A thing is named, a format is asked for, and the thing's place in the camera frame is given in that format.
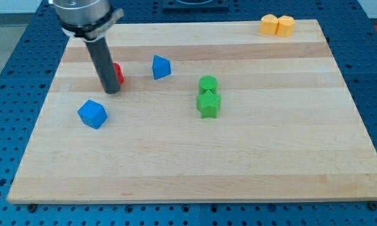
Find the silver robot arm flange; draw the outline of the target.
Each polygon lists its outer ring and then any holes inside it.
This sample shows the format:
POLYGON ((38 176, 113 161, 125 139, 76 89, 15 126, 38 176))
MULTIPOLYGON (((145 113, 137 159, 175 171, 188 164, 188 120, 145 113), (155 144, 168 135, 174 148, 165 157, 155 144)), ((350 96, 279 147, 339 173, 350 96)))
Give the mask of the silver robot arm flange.
POLYGON ((71 38, 95 42, 124 16, 109 0, 49 0, 63 32, 71 38))

